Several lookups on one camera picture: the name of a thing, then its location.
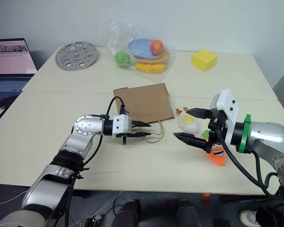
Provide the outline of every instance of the green ring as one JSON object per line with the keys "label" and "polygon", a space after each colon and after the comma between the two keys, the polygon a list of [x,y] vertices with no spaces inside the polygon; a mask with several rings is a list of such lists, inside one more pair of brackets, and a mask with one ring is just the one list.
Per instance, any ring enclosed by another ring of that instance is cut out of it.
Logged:
{"label": "green ring", "polygon": [[240,143],[240,148],[238,150],[239,153],[244,153],[250,123],[251,123],[251,115],[247,114],[246,118],[244,119],[244,129],[243,129],[242,140],[241,140],[241,143]]}

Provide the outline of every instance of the green apple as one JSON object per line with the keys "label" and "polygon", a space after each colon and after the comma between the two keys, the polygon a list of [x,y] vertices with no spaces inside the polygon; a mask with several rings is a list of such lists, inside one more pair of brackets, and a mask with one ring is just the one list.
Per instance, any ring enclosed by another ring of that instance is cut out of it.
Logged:
{"label": "green apple", "polygon": [[125,51],[118,51],[115,55],[115,61],[122,68],[128,68],[131,64],[131,56]]}

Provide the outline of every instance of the red apple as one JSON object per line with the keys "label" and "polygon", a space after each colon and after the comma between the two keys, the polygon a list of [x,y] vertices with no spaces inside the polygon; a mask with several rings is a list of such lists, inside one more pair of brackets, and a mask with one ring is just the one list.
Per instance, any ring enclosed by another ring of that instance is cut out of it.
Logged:
{"label": "red apple", "polygon": [[162,54],[163,43],[160,40],[152,40],[151,42],[151,53],[155,56]]}

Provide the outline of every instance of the laptop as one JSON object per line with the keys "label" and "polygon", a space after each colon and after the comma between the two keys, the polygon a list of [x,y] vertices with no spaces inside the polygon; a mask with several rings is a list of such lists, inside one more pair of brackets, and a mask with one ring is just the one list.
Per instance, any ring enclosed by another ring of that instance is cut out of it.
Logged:
{"label": "laptop", "polygon": [[36,72],[24,38],[0,39],[0,100],[18,96]]}

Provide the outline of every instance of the blue plate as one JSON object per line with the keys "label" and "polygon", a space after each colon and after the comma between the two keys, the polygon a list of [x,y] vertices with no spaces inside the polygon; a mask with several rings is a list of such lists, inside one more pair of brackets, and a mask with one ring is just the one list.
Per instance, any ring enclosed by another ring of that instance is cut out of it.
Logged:
{"label": "blue plate", "polygon": [[151,53],[151,40],[150,39],[135,39],[128,44],[129,51],[136,57],[143,60],[156,60],[162,57],[162,54],[155,56]]}

